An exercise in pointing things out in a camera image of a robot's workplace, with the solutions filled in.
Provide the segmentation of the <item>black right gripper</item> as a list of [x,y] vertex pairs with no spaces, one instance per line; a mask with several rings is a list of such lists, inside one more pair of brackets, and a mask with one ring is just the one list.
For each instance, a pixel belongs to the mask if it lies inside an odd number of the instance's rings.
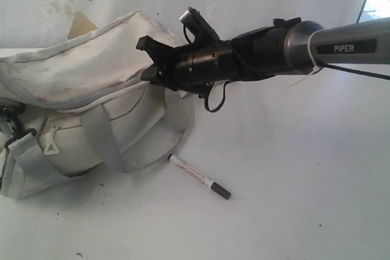
[[226,42],[196,42],[170,47],[149,36],[138,40],[136,49],[146,52],[152,65],[141,80],[173,91],[206,95],[212,82],[239,74],[239,62]]

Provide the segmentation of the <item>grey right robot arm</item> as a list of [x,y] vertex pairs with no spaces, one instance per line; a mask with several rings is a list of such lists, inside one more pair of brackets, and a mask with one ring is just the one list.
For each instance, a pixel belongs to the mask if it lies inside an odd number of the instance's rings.
[[231,40],[221,40],[208,24],[184,22],[192,43],[170,47],[150,36],[136,48],[152,59],[141,78],[170,90],[205,95],[213,82],[264,80],[279,75],[308,75],[330,64],[387,65],[387,18],[324,29],[300,18],[275,19]]

